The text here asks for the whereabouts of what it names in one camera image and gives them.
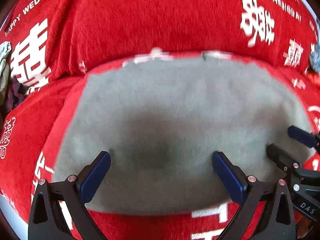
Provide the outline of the person's right hand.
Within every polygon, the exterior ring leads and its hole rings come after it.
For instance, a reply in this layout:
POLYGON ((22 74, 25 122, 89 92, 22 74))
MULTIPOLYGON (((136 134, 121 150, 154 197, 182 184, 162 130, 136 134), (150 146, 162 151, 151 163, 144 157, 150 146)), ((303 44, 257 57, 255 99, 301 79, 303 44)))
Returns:
POLYGON ((308 218, 301 218, 296 225, 297 239, 319 239, 317 234, 317 223, 308 218))

